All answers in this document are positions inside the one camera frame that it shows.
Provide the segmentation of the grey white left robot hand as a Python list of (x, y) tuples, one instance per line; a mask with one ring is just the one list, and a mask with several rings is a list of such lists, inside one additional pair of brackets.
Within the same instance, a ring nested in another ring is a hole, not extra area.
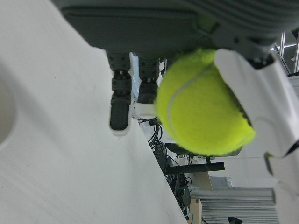
[(158, 117), (184, 149), (227, 155), (258, 137), (282, 224), (299, 221), (299, 101), (279, 57), (299, 25), (296, 0), (56, 0), (113, 71), (110, 128), (131, 112), (130, 53), (139, 58), (136, 111)]

